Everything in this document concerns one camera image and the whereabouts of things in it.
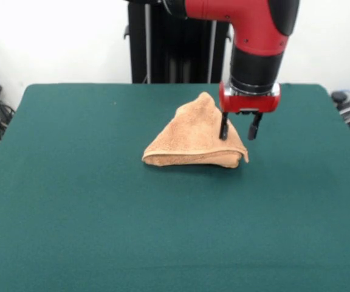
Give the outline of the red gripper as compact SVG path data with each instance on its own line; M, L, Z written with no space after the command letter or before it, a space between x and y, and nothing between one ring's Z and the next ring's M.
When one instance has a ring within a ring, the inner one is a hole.
M222 111L220 140L226 140L228 136L229 113L254 113L254 118L249 127L248 140L256 139L260 122L264 113L274 112L281 98L279 83L272 86L272 90L264 95L244 95L236 92L229 83L219 83L219 106Z

